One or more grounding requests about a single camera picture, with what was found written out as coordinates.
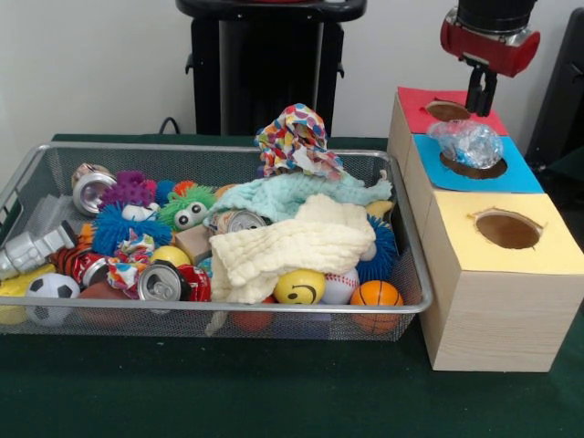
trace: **baseball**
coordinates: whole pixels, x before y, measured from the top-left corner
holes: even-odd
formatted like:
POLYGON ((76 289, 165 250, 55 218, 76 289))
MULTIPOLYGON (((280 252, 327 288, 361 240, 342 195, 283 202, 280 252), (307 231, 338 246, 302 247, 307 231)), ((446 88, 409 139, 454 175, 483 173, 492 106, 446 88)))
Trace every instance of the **baseball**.
POLYGON ((342 276, 326 274, 325 279, 327 283, 322 304, 348 304, 353 292, 359 287, 359 274, 354 267, 342 276))

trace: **smiley face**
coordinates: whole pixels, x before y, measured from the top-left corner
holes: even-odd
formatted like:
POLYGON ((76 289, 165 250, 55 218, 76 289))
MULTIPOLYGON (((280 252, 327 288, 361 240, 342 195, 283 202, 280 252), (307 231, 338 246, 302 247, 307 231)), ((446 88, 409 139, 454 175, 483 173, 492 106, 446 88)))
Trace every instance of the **smiley face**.
POLYGON ((274 289, 274 298, 283 304, 317 304, 325 293, 325 275, 299 269, 281 276, 274 289))

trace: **white cloth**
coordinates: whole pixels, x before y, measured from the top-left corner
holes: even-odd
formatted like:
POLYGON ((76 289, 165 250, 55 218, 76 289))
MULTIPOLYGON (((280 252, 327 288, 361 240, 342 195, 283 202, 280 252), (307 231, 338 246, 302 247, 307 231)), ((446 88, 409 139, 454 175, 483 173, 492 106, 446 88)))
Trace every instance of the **white cloth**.
POLYGON ((310 196, 294 219, 210 239, 212 300, 261 302, 297 269, 342 275, 374 241, 364 207, 310 196))

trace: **white wall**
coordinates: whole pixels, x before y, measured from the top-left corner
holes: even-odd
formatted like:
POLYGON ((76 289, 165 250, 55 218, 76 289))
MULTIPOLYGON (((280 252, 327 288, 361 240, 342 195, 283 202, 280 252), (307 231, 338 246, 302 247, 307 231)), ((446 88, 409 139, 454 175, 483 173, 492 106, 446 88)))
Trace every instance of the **white wall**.
MULTIPOLYGON (((335 135, 386 136, 398 85, 466 88, 469 68, 439 43, 454 3, 370 0, 367 14, 345 25, 335 135)), ((583 3, 537 2, 537 58, 500 81, 495 106, 523 148, 569 14, 583 3)), ((56 132, 155 132, 169 115, 194 132, 192 77, 183 73, 190 51, 190 18, 173 0, 0 0, 0 186, 56 132)))

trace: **metal basket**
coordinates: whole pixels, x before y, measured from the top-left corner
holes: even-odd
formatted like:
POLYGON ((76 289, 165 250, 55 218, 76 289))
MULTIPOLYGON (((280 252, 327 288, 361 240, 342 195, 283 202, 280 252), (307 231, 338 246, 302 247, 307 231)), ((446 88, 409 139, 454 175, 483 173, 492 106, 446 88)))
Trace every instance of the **metal basket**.
MULTIPOLYGON (((380 171, 394 184, 397 207, 391 223, 400 258, 388 278, 405 306, 299 306, 223 303, 149 302, 98 299, 0 297, 0 333, 120 335, 272 339, 397 340, 415 314, 432 302, 432 287, 412 210, 397 162, 385 152, 337 151, 345 168, 368 186, 380 171), (62 312, 58 327, 31 320, 6 324, 10 312, 62 312)), ((255 178, 257 150, 245 147, 128 145, 53 142, 31 151, 0 195, 0 242, 42 224, 50 216, 37 208, 48 195, 71 194, 71 173, 82 162, 95 162, 113 172, 140 169, 154 180, 195 179, 222 186, 255 178)), ((72 208, 58 207, 73 225, 87 222, 72 208)))

